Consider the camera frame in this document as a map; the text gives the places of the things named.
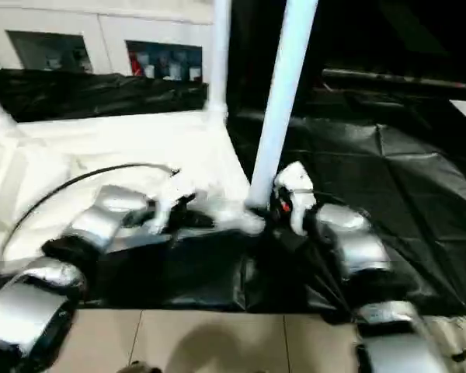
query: black cable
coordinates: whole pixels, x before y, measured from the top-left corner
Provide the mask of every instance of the black cable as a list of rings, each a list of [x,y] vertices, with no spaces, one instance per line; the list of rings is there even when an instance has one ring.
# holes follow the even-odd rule
[[[3,261],[4,253],[7,248],[7,245],[10,243],[12,240],[12,237],[14,234],[17,232],[17,230],[20,228],[20,226],[23,224],[23,222],[42,204],[44,204],[47,200],[51,199],[54,195],[58,194],[62,190],[65,190],[69,188],[71,185],[76,184],[82,180],[88,179],[89,177],[99,175],[101,173],[108,173],[110,171],[115,171],[117,169],[129,169],[133,167],[148,167],[148,168],[153,168],[153,169],[160,169],[164,172],[167,172],[169,176],[174,176],[179,172],[179,170],[171,169],[168,166],[164,165],[159,165],[159,164],[153,164],[153,163],[147,163],[147,162],[139,162],[139,163],[124,163],[121,165],[117,166],[110,166],[110,167],[104,167],[102,169],[96,169],[94,171],[90,171],[89,173],[84,173],[82,175],[76,176],[74,179],[70,179],[66,181],[65,183],[57,186],[55,189],[51,190],[49,193],[47,193],[45,196],[40,198],[33,206],[31,206],[22,216],[21,218],[14,224],[14,227],[12,230],[8,233],[8,235],[5,237],[3,240],[2,244],[0,245],[0,263]]]

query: beige floor tile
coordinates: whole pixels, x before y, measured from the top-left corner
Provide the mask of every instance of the beige floor tile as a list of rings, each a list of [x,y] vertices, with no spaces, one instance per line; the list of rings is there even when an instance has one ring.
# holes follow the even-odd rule
[[[133,360],[165,373],[288,373],[283,316],[145,311]]]
[[[351,325],[330,326],[309,315],[287,315],[285,322],[291,373],[357,372]]]
[[[141,311],[81,310],[49,372],[115,373],[130,360]]]

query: black plastic sheet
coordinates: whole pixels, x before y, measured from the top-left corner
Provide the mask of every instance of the black plastic sheet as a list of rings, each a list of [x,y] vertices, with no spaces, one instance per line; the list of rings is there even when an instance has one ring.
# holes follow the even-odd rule
[[[119,75],[0,71],[2,105],[24,121],[198,109],[205,89]],[[262,110],[242,105],[229,116],[248,176],[262,123]],[[318,198],[370,213],[398,277],[411,284],[408,299],[423,313],[466,314],[466,118],[448,101],[316,92],[296,102],[280,168],[296,160]],[[311,256],[320,248],[283,238],[228,232],[112,253],[85,306],[345,314],[327,263]],[[393,291],[395,284],[383,286]]]
[[[263,113],[243,109],[230,118],[251,176]],[[454,106],[320,92],[290,120],[280,169],[293,161],[304,164],[317,195],[370,214],[422,312],[466,315],[466,118]]]
[[[196,82],[0,70],[0,103],[18,122],[201,110],[206,97]]]

